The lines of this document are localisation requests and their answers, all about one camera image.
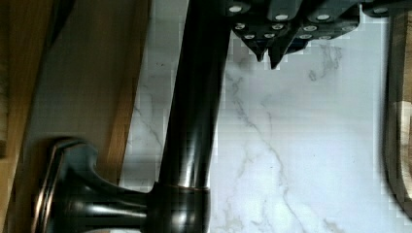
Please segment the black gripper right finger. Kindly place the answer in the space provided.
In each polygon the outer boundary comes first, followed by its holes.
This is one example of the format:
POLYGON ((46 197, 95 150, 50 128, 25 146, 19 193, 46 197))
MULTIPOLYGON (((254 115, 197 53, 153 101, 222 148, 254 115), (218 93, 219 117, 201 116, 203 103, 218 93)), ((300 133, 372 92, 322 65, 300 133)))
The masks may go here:
POLYGON ((287 25, 268 50, 274 69, 285 54, 303 50, 311 40, 331 40, 355 30, 360 24, 360 1, 272 0, 267 18, 287 25))

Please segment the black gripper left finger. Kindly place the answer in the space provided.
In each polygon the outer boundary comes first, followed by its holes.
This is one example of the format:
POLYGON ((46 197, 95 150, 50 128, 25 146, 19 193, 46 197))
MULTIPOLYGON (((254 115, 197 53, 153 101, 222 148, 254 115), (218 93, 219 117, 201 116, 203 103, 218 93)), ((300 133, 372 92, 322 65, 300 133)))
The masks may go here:
POLYGON ((264 54, 290 30, 293 0, 226 0, 233 32, 262 61, 264 54))

